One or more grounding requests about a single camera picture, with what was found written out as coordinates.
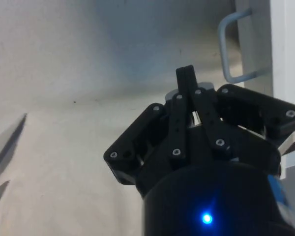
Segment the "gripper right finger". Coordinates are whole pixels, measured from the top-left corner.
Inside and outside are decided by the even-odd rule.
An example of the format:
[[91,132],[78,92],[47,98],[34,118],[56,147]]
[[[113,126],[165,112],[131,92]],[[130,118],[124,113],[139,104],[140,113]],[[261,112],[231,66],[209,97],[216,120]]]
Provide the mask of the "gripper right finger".
[[187,132],[188,154],[215,160],[280,160],[295,151],[295,105],[236,85],[198,85],[185,69],[188,106],[201,124]]

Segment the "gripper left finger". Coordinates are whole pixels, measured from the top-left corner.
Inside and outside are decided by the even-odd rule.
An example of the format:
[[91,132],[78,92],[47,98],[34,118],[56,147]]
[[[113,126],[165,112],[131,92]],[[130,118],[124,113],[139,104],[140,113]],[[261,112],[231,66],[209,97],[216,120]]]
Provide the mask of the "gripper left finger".
[[156,184],[186,162],[189,125],[185,67],[176,69],[177,90],[165,104],[152,103],[104,153],[121,184]]

